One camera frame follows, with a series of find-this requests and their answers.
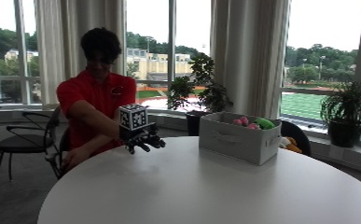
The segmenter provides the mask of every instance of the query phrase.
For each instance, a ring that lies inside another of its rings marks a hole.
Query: person
[[[63,172],[120,145],[118,107],[135,103],[135,80],[110,72],[110,65],[122,53],[115,34],[94,28],[83,34],[81,47],[85,70],[63,81],[55,92],[69,126],[70,149],[61,164]]]

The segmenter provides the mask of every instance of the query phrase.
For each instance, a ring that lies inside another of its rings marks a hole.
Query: beige curtain
[[[288,0],[212,1],[216,81],[235,113],[277,117],[288,6]]]
[[[42,108],[58,105],[55,88],[65,80],[62,17],[59,0],[35,0],[35,26],[41,76]]]
[[[57,106],[58,84],[85,69],[79,40],[83,33],[104,27],[120,43],[123,33],[123,0],[34,0],[38,30],[42,108]],[[123,54],[112,72],[123,73]]]

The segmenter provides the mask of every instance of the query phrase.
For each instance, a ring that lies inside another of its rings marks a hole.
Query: plant pot
[[[184,113],[187,118],[188,136],[199,136],[199,120],[200,117],[209,114],[208,112],[192,110]]]
[[[344,122],[330,121],[328,135],[334,146],[353,147],[361,139],[361,127]]]

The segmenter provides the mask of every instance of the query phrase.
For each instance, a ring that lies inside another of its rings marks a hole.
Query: white cardboard box
[[[199,122],[199,147],[219,154],[261,165],[277,153],[280,121],[271,120],[273,129],[255,130],[232,124],[243,115],[219,112],[205,115]],[[256,117],[245,116],[249,123]]]

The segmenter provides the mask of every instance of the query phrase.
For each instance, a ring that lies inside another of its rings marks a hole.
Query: potted plant
[[[361,83],[342,82],[321,101],[320,118],[333,145],[353,147],[361,139]]]
[[[190,136],[199,135],[199,118],[208,114],[221,111],[232,102],[227,96],[227,89],[213,80],[213,60],[204,53],[199,53],[191,61],[191,75],[175,77],[171,82],[167,97],[168,108],[178,109],[195,106],[196,109],[186,112],[187,129]]]

